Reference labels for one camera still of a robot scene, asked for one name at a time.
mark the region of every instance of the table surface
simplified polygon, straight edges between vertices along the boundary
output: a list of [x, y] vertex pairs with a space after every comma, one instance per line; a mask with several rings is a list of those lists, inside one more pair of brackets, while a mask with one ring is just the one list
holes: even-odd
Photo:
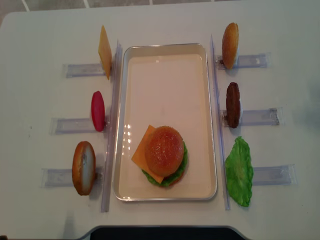
[[[15, 239], [74, 239], [98, 226], [197, 225], [230, 226], [250, 239], [319, 239], [319, 9], [317, 1], [268, 0], [9, 14], [0, 28], [0, 233]], [[255, 141], [251, 134], [260, 130], [243, 128], [252, 164], [295, 164], [297, 185], [254, 186], [249, 208], [231, 200], [226, 211], [216, 150], [218, 191], [209, 201], [125, 203], [112, 193], [110, 211], [101, 213], [100, 189], [80, 197], [73, 187], [40, 188], [41, 169], [71, 168], [80, 141], [91, 142], [97, 165], [104, 164], [103, 134], [49, 135], [53, 117], [89, 117], [94, 91], [100, 90], [111, 105], [112, 88], [105, 77], [67, 79], [62, 74], [63, 64], [99, 62], [102, 24], [113, 51], [117, 39], [124, 51], [200, 43], [210, 56], [211, 35], [221, 54], [231, 22], [239, 25], [240, 54], [270, 52], [271, 67], [263, 74], [220, 71], [219, 81], [251, 81], [252, 88], [240, 85], [242, 104], [247, 109], [283, 107], [285, 116], [279, 131], [261, 128], [273, 139], [266, 133]], [[210, 58], [208, 63], [212, 80]]]

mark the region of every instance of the tray rim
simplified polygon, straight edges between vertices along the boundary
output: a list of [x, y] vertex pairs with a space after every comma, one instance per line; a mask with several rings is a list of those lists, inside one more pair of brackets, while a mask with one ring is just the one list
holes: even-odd
[[[213, 165], [214, 165], [214, 174], [215, 174], [215, 188], [212, 194], [208, 197], [150, 197], [150, 198], [122, 198], [116, 193], [115, 190], [115, 171], [116, 171], [116, 165], [117, 165], [117, 155], [118, 155], [118, 149], [115, 149], [115, 156], [114, 156], [114, 171], [113, 171], [113, 176], [112, 176], [112, 188], [113, 188], [113, 193], [115, 197], [122, 201], [122, 202], [171, 202], [171, 201], [208, 201], [212, 199], [218, 190], [218, 176], [217, 176], [217, 165], [216, 165], [216, 153], [215, 153], [215, 139], [214, 139], [214, 126], [213, 126], [213, 114], [212, 114], [212, 96], [211, 96], [211, 91], [210, 91], [210, 78], [209, 78], [209, 69], [208, 69], [208, 55], [205, 47], [200, 44], [200, 43], [178, 43], [178, 44], [165, 44], [165, 45], [142, 45], [142, 46], [131, 46], [128, 47], [123, 55], [123, 62], [122, 62], [122, 74], [121, 74], [121, 88], [120, 91], [122, 91], [123, 88], [123, 77], [124, 77], [124, 64], [125, 64], [125, 58], [126, 54], [128, 53], [129, 50], [131, 49], [139, 49], [139, 48], [161, 48], [161, 47], [174, 47], [174, 46], [187, 46], [187, 45], [197, 45], [204, 50], [204, 55], [205, 55], [205, 69], [206, 69], [206, 79], [207, 79], [207, 90], [208, 90], [208, 96], [209, 96], [209, 111], [210, 111], [210, 128], [211, 128], [211, 142], [212, 142], [212, 149], [213, 149]], [[118, 123], [117, 123], [117, 135], [116, 135], [116, 145], [118, 145], [119, 141], [119, 125], [120, 125], [120, 108], [122, 106], [121, 104], [121, 98], [122, 98], [122, 92], [120, 92], [119, 96], [119, 109], [118, 109]]]

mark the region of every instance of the gray floor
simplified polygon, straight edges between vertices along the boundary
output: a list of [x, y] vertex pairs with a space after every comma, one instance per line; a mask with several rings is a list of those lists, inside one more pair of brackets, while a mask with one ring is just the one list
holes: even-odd
[[158, 4], [200, 3], [228, 0], [0, 0], [0, 25], [12, 12], [100, 7], [139, 6]]

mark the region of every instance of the lettuce leaf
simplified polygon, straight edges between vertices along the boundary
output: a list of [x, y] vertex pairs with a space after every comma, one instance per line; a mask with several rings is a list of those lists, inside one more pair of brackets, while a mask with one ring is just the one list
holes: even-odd
[[150, 176], [146, 171], [142, 170], [148, 181], [154, 185], [157, 185], [159, 187], [169, 187], [170, 184], [172, 184], [174, 181], [179, 179], [181, 175], [184, 173], [186, 166], [188, 163], [188, 150], [186, 148], [185, 142], [183, 142], [183, 159], [178, 167], [178, 169], [171, 175], [165, 177], [161, 183], [158, 183], [152, 176]]
[[249, 207], [252, 196], [254, 169], [248, 143], [238, 136], [230, 155], [225, 160], [226, 187], [237, 204]]

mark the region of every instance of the sesame bun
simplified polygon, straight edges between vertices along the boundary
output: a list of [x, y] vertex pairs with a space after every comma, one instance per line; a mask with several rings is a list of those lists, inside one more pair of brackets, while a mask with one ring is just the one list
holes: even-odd
[[229, 127], [235, 129], [241, 118], [241, 102], [238, 84], [231, 82], [226, 90], [226, 120]]
[[237, 60], [238, 42], [238, 25], [232, 22], [226, 27], [222, 39], [222, 60], [227, 69], [232, 69]]
[[89, 195], [96, 177], [96, 155], [87, 141], [76, 146], [72, 163], [72, 182], [79, 195]]
[[160, 126], [148, 137], [144, 155], [152, 172], [167, 177], [177, 171], [183, 160], [183, 139], [174, 128]]

